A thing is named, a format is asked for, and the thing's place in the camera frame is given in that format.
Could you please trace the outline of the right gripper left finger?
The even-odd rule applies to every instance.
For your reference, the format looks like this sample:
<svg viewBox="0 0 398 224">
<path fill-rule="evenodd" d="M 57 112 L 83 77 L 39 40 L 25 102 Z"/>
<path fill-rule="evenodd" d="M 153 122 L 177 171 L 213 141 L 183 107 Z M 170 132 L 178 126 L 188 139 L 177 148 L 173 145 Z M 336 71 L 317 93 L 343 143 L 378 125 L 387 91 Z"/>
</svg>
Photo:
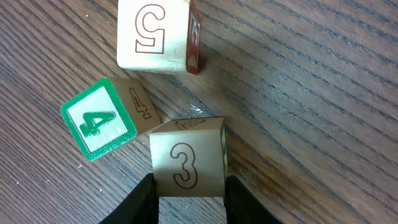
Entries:
<svg viewBox="0 0 398 224">
<path fill-rule="evenodd" d="M 154 174 L 147 174 L 99 224 L 158 224 L 159 196 Z"/>
</svg>

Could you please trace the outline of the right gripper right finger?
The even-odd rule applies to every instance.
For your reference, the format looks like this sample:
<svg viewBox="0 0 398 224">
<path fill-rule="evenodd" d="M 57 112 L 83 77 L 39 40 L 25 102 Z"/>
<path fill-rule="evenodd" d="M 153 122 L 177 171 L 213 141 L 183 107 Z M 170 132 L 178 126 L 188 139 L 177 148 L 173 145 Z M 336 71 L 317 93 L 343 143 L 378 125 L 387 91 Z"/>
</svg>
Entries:
<svg viewBox="0 0 398 224">
<path fill-rule="evenodd" d="M 281 224 L 234 175 L 226 178 L 224 197 L 227 224 Z"/>
</svg>

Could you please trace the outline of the white block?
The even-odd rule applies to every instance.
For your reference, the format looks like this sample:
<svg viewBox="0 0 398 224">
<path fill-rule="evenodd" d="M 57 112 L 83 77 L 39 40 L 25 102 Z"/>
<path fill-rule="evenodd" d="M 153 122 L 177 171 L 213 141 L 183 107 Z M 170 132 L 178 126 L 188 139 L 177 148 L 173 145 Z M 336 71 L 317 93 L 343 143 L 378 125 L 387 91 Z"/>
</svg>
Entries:
<svg viewBox="0 0 398 224">
<path fill-rule="evenodd" d="M 172 120 L 150 133 L 160 197 L 224 197 L 228 161 L 224 119 Z"/>
</svg>

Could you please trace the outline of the teal number four block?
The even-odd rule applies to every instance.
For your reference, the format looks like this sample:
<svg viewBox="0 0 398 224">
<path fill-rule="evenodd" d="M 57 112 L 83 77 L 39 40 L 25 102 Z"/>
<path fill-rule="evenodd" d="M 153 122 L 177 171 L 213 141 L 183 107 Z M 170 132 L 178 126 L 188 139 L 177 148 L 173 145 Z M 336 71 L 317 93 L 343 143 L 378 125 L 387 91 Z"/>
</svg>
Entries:
<svg viewBox="0 0 398 224">
<path fill-rule="evenodd" d="M 60 108 L 81 153 L 93 161 L 161 125 L 141 83 L 104 77 Z"/>
</svg>

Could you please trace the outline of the white block plain top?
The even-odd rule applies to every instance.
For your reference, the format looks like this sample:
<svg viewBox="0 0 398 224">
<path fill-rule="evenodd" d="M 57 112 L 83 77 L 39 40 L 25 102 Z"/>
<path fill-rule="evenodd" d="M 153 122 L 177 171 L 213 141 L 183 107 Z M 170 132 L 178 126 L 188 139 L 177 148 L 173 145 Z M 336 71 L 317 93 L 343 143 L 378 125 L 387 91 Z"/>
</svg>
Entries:
<svg viewBox="0 0 398 224">
<path fill-rule="evenodd" d="M 197 75 L 200 31 L 194 0 L 119 0 L 117 63 L 143 72 Z"/>
</svg>

